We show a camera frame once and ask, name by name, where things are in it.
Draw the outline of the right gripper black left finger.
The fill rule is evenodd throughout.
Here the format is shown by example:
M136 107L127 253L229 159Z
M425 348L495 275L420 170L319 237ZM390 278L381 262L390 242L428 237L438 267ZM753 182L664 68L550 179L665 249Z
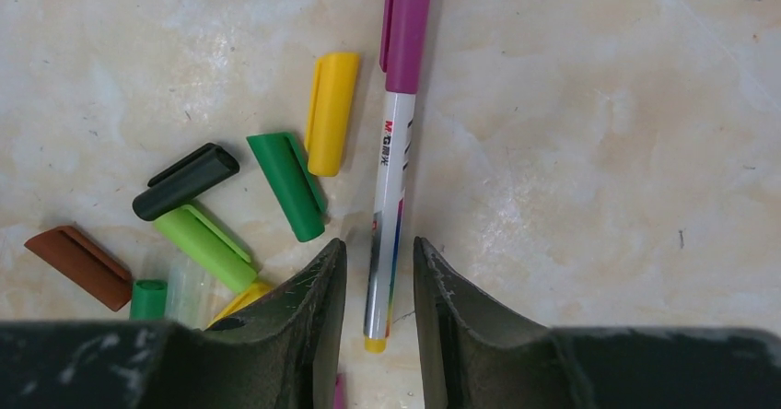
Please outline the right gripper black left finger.
M346 247L200 331L175 321L1 326L5 408L330 408Z

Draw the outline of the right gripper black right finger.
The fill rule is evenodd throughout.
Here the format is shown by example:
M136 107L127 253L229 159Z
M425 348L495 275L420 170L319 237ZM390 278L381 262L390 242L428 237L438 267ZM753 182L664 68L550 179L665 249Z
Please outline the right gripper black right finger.
M736 327L548 327L414 241L428 408L776 408L780 340Z

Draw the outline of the yellow pen cap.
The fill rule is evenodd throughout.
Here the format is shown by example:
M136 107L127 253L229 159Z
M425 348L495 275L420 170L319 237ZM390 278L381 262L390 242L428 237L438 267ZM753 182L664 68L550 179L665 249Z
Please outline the yellow pen cap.
M233 298L217 315L210 321L209 327L224 319L225 317L242 310L254 303L264 295L274 289L273 286L261 281L253 281L247 289Z
M352 52L327 53L315 64L304 145L316 176L334 177L341 168L359 66Z

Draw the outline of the purple pen cap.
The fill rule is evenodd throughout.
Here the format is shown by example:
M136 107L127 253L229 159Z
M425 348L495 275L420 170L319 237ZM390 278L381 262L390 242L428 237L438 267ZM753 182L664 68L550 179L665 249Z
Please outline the purple pen cap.
M339 373L336 376L336 382L334 386L334 396L333 396L333 409L345 409L346 408L346 399L345 399L345 378L343 373Z

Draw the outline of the lime pen cap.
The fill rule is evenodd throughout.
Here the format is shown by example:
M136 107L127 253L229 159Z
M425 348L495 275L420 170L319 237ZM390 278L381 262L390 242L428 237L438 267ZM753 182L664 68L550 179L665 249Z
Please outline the lime pen cap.
M194 205L172 209L152 224L233 293L244 292L257 278L249 254Z

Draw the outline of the green pen cap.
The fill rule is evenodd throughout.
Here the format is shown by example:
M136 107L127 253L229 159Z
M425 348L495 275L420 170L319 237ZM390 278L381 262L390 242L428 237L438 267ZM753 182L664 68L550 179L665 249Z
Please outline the green pen cap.
M159 320L165 316L168 283L158 279L135 280L132 289L131 320Z
M278 132L251 135L246 140L296 239L316 239L325 230L327 201L318 180L309 173L297 137Z

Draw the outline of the black pen cap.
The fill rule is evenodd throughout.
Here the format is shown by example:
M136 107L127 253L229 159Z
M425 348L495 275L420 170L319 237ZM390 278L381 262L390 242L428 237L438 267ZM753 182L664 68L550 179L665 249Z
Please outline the black pen cap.
M222 146L206 143L179 159L147 183L133 202L134 213L153 221L239 173L239 162Z

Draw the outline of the brown pen cap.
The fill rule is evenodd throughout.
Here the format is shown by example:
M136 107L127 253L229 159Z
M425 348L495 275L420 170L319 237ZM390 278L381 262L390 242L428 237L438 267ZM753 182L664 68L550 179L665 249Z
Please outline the brown pen cap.
M108 309L118 311L131 300L131 272L78 228L49 229L24 246Z

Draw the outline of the marker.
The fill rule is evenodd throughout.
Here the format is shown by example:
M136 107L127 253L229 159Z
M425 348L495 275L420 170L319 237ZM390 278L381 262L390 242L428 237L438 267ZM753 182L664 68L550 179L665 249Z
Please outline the marker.
M363 335L372 354L386 348L392 324L406 174L431 0L385 0L379 68L385 75L378 178Z

